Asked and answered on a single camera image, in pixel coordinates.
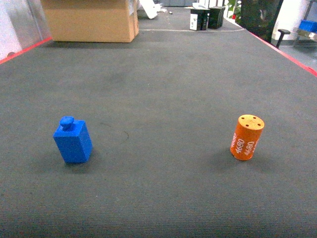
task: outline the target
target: blue bin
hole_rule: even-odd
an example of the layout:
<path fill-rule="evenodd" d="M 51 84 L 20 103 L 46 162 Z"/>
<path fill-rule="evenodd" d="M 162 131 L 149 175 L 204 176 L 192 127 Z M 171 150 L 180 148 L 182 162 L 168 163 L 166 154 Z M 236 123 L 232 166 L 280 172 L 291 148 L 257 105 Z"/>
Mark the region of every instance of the blue bin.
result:
<path fill-rule="evenodd" d="M 84 120 L 63 117 L 53 134 L 56 145 L 66 163 L 84 163 L 89 160 L 93 145 Z"/>
<path fill-rule="evenodd" d="M 309 32 L 317 32 L 317 22 L 302 20 L 299 29 Z"/>

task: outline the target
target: cardboard box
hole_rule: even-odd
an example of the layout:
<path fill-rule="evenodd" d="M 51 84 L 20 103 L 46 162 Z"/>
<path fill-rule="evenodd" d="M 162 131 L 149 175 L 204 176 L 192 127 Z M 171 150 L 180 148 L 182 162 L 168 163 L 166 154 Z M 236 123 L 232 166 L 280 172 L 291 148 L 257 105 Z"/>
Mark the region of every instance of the cardboard box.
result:
<path fill-rule="evenodd" d="M 136 0 L 41 0 L 54 41 L 131 42 L 139 33 Z"/>

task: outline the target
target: orange cylinder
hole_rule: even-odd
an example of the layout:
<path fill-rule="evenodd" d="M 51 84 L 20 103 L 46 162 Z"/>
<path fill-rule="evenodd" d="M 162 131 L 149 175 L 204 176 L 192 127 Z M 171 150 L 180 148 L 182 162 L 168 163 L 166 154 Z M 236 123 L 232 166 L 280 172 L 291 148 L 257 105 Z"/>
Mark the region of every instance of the orange cylinder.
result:
<path fill-rule="evenodd" d="M 254 115 L 240 116 L 231 142 L 232 155 L 238 160 L 251 159 L 263 128 L 264 121 L 261 118 Z"/>

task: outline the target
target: blue block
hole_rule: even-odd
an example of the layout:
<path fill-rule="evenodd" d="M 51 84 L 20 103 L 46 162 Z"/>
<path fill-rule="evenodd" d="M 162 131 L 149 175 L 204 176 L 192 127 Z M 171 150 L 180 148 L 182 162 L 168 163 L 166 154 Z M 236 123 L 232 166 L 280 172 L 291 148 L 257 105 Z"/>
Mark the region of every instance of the blue block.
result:
<path fill-rule="evenodd" d="M 93 149 L 84 120 L 63 117 L 53 138 L 66 163 L 84 163 L 89 160 Z"/>

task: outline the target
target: red edge strip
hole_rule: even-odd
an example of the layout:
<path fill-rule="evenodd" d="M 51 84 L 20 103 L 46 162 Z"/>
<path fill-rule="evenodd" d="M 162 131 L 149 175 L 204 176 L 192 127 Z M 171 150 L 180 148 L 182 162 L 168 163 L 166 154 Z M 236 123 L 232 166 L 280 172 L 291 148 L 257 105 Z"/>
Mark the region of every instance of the red edge strip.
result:
<path fill-rule="evenodd" d="M 39 46 L 39 45 L 41 45 L 41 44 L 43 44 L 43 43 L 45 43 L 47 41 L 50 41 L 51 39 L 52 39 L 52 37 L 48 37 L 45 40 L 42 40 L 42 41 L 40 41 L 40 42 L 38 42 L 38 43 L 36 43 L 36 44 L 34 44 L 32 46 L 29 46 L 28 48 L 25 48 L 25 49 L 19 51 L 18 53 L 15 53 L 15 54 L 7 57 L 7 58 L 4 58 L 4 59 L 0 60 L 0 64 L 5 63 L 5 62 L 7 62 L 7 61 L 9 61 L 9 60 L 11 60 L 11 59 L 23 54 L 23 53 L 25 53 L 25 52 L 28 52 L 31 49 L 34 49 L 35 47 L 37 47 L 37 46 Z"/>
<path fill-rule="evenodd" d="M 289 59 L 290 61 L 292 61 L 293 63 L 297 64 L 299 67 L 303 68 L 304 70 L 308 71 L 309 73 L 311 73 L 312 75 L 314 75 L 315 77 L 317 77 L 317 71 L 315 71 L 314 69 L 300 63 L 297 59 L 294 59 L 293 57 L 289 56 L 288 54 L 284 53 L 283 51 L 280 51 L 278 48 L 274 47 L 273 45 L 269 44 L 268 42 L 262 40 L 260 37 L 256 36 L 255 34 L 251 33 L 251 35 L 253 35 L 254 37 L 258 38 L 260 41 L 262 41 L 264 44 L 266 44 L 267 46 L 270 46 L 272 49 L 274 49 L 275 51 L 279 52 L 281 55 L 283 55 L 284 57 L 286 57 L 287 59 Z"/>

